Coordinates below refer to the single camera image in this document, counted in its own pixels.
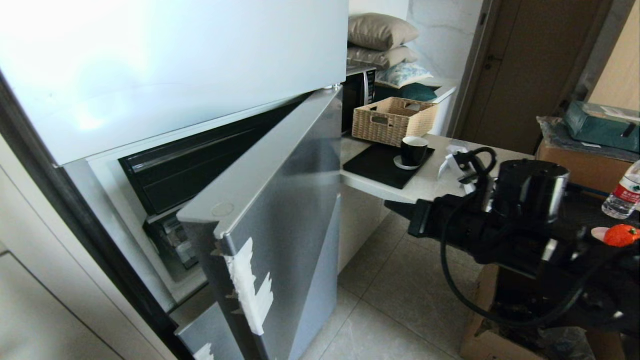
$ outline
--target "ceramic cup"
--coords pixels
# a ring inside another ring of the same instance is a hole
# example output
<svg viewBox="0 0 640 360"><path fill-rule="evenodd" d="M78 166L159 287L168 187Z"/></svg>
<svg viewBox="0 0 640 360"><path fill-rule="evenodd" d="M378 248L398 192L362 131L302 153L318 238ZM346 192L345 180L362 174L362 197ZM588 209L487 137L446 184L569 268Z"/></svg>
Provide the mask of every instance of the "ceramic cup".
<svg viewBox="0 0 640 360"><path fill-rule="evenodd" d="M402 165L406 167L419 167L424 161L429 148L429 140L418 136L407 136L402 139L400 154Z"/></svg>

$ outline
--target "water bottle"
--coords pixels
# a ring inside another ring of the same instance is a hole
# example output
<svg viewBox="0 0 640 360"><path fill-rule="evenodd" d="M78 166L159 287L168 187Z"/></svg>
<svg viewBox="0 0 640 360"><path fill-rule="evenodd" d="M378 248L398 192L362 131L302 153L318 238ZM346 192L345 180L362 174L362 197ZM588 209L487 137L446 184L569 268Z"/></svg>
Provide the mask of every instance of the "water bottle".
<svg viewBox="0 0 640 360"><path fill-rule="evenodd" d="M602 204L602 212L612 218L624 220L634 212L640 202L640 160L631 165L620 184Z"/></svg>

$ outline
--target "wooden door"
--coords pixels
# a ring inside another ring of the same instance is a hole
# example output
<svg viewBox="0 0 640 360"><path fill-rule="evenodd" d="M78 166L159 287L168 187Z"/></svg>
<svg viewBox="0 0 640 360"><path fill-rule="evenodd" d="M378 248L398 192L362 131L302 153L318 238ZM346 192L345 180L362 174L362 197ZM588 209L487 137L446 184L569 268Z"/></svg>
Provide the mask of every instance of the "wooden door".
<svg viewBox="0 0 640 360"><path fill-rule="evenodd" d="M502 1L461 138L532 154L598 14L597 0Z"/></svg>

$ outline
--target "cardboard box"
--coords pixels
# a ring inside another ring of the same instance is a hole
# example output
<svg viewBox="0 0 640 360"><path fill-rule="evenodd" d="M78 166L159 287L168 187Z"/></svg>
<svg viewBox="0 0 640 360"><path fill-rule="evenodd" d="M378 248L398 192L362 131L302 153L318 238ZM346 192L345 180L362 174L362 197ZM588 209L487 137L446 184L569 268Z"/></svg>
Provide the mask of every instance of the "cardboard box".
<svg viewBox="0 0 640 360"><path fill-rule="evenodd" d="M497 290L499 267L485 266L478 277L476 304L489 310ZM465 329L460 355L466 360L545 360L534 352L491 331L482 331L484 318L472 313ZM589 344L597 360L624 360L620 335L588 330Z"/></svg>
<svg viewBox="0 0 640 360"><path fill-rule="evenodd" d="M566 167L571 171L570 182L604 193L611 193L633 165L586 152L560 149L549 145L546 140L540 144L536 159Z"/></svg>

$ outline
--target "woven storage basket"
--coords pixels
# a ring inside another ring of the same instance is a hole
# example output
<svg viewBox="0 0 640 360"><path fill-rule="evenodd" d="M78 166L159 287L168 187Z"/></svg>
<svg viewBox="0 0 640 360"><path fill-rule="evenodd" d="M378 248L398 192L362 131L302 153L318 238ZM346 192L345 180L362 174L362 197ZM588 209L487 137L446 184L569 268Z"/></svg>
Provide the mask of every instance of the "woven storage basket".
<svg viewBox="0 0 640 360"><path fill-rule="evenodd" d="M400 147L406 136L428 133L437 112L437 104L389 97L353 110L353 136Z"/></svg>

